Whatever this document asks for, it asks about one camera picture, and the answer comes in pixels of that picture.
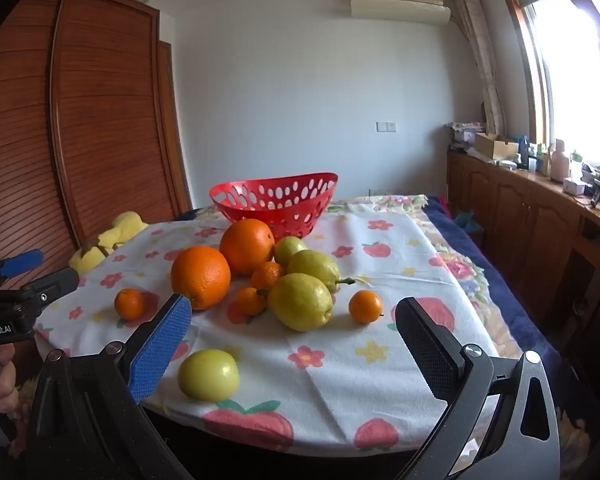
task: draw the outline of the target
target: blue gripper pad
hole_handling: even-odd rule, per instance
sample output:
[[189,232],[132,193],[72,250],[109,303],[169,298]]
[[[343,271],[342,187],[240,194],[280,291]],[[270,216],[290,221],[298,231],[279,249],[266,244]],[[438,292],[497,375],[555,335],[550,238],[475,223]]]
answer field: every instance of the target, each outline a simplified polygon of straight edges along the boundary
[[157,326],[136,352],[129,366],[128,387],[135,402],[154,394],[174,352],[187,333],[191,322],[191,304],[184,296],[174,294],[150,323],[154,323],[158,316],[162,316],[162,319],[158,320]]
[[0,274],[4,278],[19,276],[42,265],[44,259],[45,257],[42,254],[42,251],[38,249],[27,251],[19,256],[14,256],[13,258],[5,260],[2,267],[0,267]]

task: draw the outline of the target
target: metal screw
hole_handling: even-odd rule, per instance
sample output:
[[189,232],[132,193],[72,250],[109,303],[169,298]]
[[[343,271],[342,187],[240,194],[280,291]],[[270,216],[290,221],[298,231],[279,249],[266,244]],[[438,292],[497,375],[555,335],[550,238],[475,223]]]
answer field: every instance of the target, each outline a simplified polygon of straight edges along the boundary
[[480,357],[482,349],[477,345],[467,345],[464,347],[464,353],[471,357]]
[[56,348],[55,350],[52,350],[51,352],[49,352],[49,354],[46,356],[46,360],[47,361],[58,361],[58,359],[61,357],[62,357],[62,350],[59,350],[58,348]]
[[122,350],[122,343],[120,341],[114,341],[104,347],[107,354],[115,355]]
[[534,352],[533,350],[525,352],[525,357],[527,361],[535,365],[537,365],[540,362],[540,356],[537,352]]

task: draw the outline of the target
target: finger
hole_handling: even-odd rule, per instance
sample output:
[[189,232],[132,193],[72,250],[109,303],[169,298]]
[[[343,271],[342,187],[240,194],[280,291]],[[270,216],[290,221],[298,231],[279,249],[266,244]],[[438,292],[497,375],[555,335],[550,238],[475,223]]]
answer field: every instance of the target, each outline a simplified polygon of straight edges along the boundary
[[8,396],[16,387],[16,367],[9,362],[0,372],[0,399]]
[[13,390],[8,396],[0,399],[0,413],[11,413],[18,407],[18,391]]
[[0,364],[4,366],[9,361],[13,359],[13,356],[16,353],[16,347],[13,343],[8,343],[6,345],[0,345]]

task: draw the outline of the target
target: small orange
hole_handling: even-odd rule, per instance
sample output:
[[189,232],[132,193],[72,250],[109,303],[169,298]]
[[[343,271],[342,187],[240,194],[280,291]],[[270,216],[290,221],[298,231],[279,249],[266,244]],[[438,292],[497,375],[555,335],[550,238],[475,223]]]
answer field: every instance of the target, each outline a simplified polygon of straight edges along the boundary
[[255,218],[244,218],[224,232],[220,252],[229,263],[231,272],[249,276],[273,258],[275,244],[269,226]]
[[264,262],[251,275],[251,286],[269,290],[285,275],[285,269],[276,262]]
[[125,321],[133,321],[144,314],[144,298],[134,288],[123,288],[116,294],[116,312]]
[[358,323],[373,323],[382,314],[382,301],[370,290],[359,290],[349,300],[349,313]]
[[240,307],[240,311],[247,316],[257,316],[267,306],[267,300],[252,286],[238,292],[235,301]]
[[206,310],[220,303],[230,282],[229,264],[212,247],[190,247],[171,266],[171,288],[189,298],[193,310]]

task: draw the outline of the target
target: window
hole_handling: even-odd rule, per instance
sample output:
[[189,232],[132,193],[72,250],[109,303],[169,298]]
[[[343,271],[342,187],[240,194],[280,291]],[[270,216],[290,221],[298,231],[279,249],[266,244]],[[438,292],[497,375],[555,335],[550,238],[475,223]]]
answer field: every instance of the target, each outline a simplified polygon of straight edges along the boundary
[[571,0],[507,0],[525,61],[532,142],[600,166],[600,40]]

